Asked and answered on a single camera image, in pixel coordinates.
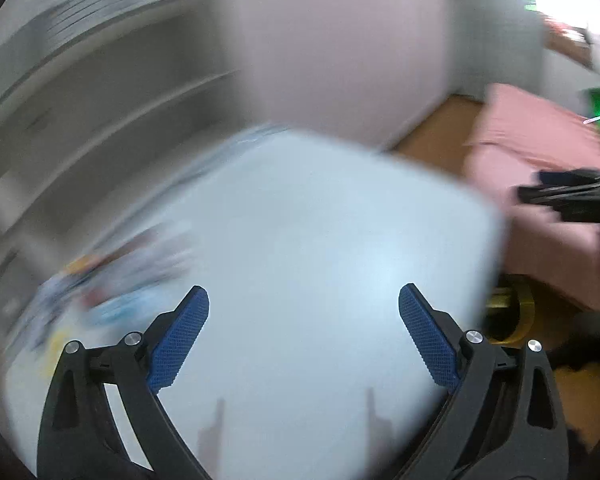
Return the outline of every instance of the pink cloth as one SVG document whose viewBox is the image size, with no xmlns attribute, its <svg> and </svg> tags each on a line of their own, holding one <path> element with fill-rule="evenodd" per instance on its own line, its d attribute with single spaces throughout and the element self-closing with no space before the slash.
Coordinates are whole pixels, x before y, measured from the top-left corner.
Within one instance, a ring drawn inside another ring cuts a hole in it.
<svg viewBox="0 0 600 480">
<path fill-rule="evenodd" d="M 469 181 L 510 217 L 504 269 L 526 274 L 600 310 L 600 225 L 560 222 L 518 203 L 514 188 L 538 170 L 600 168 L 600 133 L 583 118 L 508 85 L 492 85 L 465 162 Z"/>
</svg>

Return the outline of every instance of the silver screw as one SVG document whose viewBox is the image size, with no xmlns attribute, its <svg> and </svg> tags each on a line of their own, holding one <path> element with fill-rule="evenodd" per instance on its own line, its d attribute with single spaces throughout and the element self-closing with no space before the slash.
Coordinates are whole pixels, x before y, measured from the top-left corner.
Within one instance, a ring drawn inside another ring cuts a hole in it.
<svg viewBox="0 0 600 480">
<path fill-rule="evenodd" d="M 75 354 L 80 349 L 80 343 L 77 341 L 69 341 L 64 345 L 64 351 L 68 354 Z"/>
<path fill-rule="evenodd" d="M 542 345 L 539 341 L 536 341 L 535 339 L 530 339 L 526 345 L 532 352 L 539 352 L 542 350 Z"/>
<path fill-rule="evenodd" d="M 474 344 L 481 343 L 483 339 L 482 334 L 477 330 L 469 330 L 469 332 L 466 333 L 466 338 L 470 343 Z"/>
<path fill-rule="evenodd" d="M 142 334 L 139 332 L 129 332 L 125 335 L 125 345 L 134 346 L 137 345 L 142 339 Z"/>
</svg>

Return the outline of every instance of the pink chair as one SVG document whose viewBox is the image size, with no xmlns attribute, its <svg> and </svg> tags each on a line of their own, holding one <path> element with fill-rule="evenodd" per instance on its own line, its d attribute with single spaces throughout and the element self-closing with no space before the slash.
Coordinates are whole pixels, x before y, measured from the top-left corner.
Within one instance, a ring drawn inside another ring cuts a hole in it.
<svg viewBox="0 0 600 480">
<path fill-rule="evenodd" d="M 464 172 L 510 218 L 504 271 L 600 310 L 600 225 L 560 222 L 549 208 L 521 204 L 514 190 L 538 184 L 538 170 L 600 169 L 600 132 L 583 119 L 519 88 L 491 85 Z"/>
</svg>

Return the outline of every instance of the wooden floor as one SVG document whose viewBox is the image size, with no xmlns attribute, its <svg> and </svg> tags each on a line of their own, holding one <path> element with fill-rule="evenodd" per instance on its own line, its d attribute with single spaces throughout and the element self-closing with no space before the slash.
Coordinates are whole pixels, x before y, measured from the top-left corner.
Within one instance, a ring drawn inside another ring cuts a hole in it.
<svg viewBox="0 0 600 480">
<path fill-rule="evenodd" d="M 439 168 L 462 178 L 469 139 L 483 104 L 450 96 L 423 123 L 394 148 L 394 153 Z M 536 319 L 528 338 L 554 348 L 568 335 L 578 308 L 541 283 L 531 283 Z M 555 373 L 567 423 L 576 428 L 589 449 L 600 438 L 600 366 L 587 365 L 579 372 Z"/>
</svg>

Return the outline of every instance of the blue gripper pad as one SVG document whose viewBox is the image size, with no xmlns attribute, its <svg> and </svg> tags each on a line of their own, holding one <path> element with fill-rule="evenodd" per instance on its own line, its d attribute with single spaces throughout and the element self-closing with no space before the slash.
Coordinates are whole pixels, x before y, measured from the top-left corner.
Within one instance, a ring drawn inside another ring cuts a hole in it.
<svg viewBox="0 0 600 480">
<path fill-rule="evenodd" d="M 453 393 L 460 382 L 456 351 L 433 319 L 433 309 L 413 283 L 400 291 L 398 310 L 433 380 Z"/>
<path fill-rule="evenodd" d="M 186 304 L 151 355 L 146 382 L 154 394 L 173 384 L 209 315 L 209 298 L 204 288 L 195 287 L 184 301 Z"/>
</svg>

